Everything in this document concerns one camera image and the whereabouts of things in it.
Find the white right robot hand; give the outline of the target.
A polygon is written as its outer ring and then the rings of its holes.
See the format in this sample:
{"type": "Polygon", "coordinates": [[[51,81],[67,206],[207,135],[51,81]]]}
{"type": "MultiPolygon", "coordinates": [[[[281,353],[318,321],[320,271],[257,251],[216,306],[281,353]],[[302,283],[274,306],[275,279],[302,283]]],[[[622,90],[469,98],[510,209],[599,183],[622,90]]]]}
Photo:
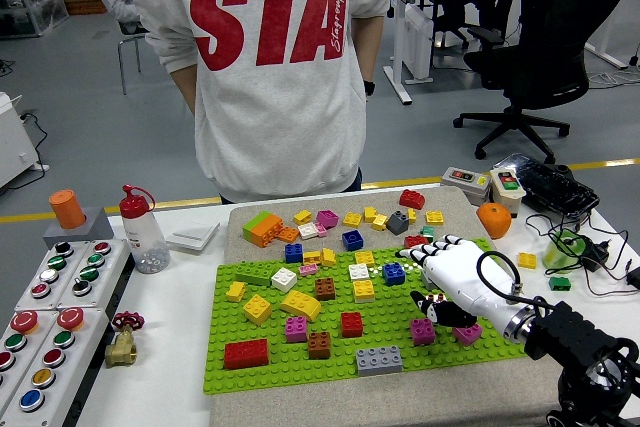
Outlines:
{"type": "Polygon", "coordinates": [[[519,272],[498,265],[497,252],[483,252],[475,243],[446,235],[432,245],[416,245],[396,253],[423,267],[437,288],[447,297],[437,303],[418,291],[411,298],[432,322],[448,327],[471,327],[478,316],[487,318],[505,338],[515,341],[532,309],[505,295],[518,295],[522,283],[519,272]]]}

